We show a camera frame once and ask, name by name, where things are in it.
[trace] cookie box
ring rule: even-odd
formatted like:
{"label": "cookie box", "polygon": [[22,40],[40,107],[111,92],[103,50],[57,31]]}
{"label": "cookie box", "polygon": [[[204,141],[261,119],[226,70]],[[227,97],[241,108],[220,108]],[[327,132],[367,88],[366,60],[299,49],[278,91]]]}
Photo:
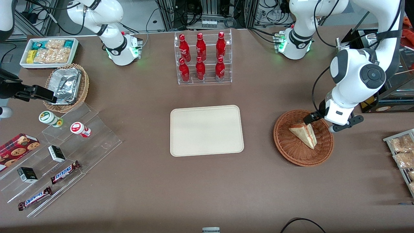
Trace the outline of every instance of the cookie box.
{"label": "cookie box", "polygon": [[20,133],[0,146],[0,172],[40,145],[35,137]]}

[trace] coca-cola bottle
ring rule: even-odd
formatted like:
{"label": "coca-cola bottle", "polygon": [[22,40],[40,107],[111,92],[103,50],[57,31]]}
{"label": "coca-cola bottle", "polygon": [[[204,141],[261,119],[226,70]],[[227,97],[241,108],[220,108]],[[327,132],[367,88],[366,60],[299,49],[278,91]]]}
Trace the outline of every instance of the coca-cola bottle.
{"label": "coca-cola bottle", "polygon": [[187,41],[185,41],[185,36],[183,34],[180,34],[179,39],[180,39],[181,57],[183,57],[186,62],[190,62],[191,61],[190,47],[188,46]]}
{"label": "coca-cola bottle", "polygon": [[187,64],[185,63],[184,58],[179,59],[180,66],[178,69],[180,70],[181,79],[183,82],[187,83],[190,81],[190,70],[188,69]]}
{"label": "coca-cola bottle", "polygon": [[217,64],[216,64],[216,80],[217,82],[221,82],[224,80],[224,69],[226,67],[224,66],[223,63],[223,57],[219,57],[217,59]]}
{"label": "coca-cola bottle", "polygon": [[203,39],[203,33],[197,33],[197,56],[201,56],[201,59],[205,61],[207,59],[206,42]]}
{"label": "coca-cola bottle", "polygon": [[226,41],[224,40],[224,32],[219,32],[219,39],[216,44],[216,57],[224,57],[226,54]]}
{"label": "coca-cola bottle", "polygon": [[197,78],[200,81],[203,81],[206,75],[206,66],[204,65],[203,59],[201,56],[197,57],[197,64],[195,65],[197,70]]}

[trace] yogurt bottle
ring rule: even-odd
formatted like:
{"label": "yogurt bottle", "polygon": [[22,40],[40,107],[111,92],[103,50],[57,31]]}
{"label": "yogurt bottle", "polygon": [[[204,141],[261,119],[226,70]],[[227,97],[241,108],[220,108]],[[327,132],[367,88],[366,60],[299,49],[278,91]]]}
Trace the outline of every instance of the yogurt bottle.
{"label": "yogurt bottle", "polygon": [[55,116],[51,111],[44,111],[39,115],[39,121],[53,127],[61,127],[63,124],[63,119]]}
{"label": "yogurt bottle", "polygon": [[87,128],[84,124],[80,122],[73,123],[70,127],[70,131],[74,134],[79,134],[84,138],[87,138],[91,135],[91,129]]}

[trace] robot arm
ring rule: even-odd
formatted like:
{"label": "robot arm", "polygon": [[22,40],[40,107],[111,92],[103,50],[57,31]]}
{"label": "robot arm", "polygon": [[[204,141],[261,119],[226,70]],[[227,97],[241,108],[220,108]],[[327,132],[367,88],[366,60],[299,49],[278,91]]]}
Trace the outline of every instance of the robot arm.
{"label": "robot arm", "polygon": [[324,117],[334,124],[331,131],[349,128],[361,122],[362,116],[352,115],[354,107],[374,95],[384,85],[386,78],[393,76],[399,64],[404,2],[353,1],[377,17],[379,43],[376,50],[345,49],[333,58],[330,73],[336,86],[326,95],[319,111],[304,119],[308,124]]}

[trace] wicker basket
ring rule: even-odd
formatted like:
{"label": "wicker basket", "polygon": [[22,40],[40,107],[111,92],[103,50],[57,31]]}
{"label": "wicker basket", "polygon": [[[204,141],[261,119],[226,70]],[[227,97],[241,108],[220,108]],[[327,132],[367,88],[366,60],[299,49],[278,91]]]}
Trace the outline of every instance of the wicker basket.
{"label": "wicker basket", "polygon": [[273,139],[279,152],[287,160],[304,167],[325,162],[334,148],[334,137],[324,120],[311,123],[318,142],[313,150],[289,130],[293,124],[303,123],[303,118],[309,113],[310,111],[302,109],[285,112],[276,121],[273,129]]}
{"label": "wicker basket", "polygon": [[[85,72],[85,70],[80,65],[77,65],[77,64],[70,64],[68,66],[62,66],[62,67],[59,67],[58,69],[62,70],[62,69],[69,69],[69,68],[77,68],[82,72],[82,77],[80,80],[79,90],[77,94],[77,100],[72,105],[52,105],[46,101],[43,101],[43,103],[45,104],[48,110],[51,110],[53,112],[66,113],[70,111],[71,109],[75,108],[76,106],[80,106],[85,101],[86,96],[88,95],[88,88],[89,88],[88,74]],[[46,81],[46,85],[45,85],[46,88],[49,86],[51,77],[52,77],[52,74],[49,75],[49,78]]]}

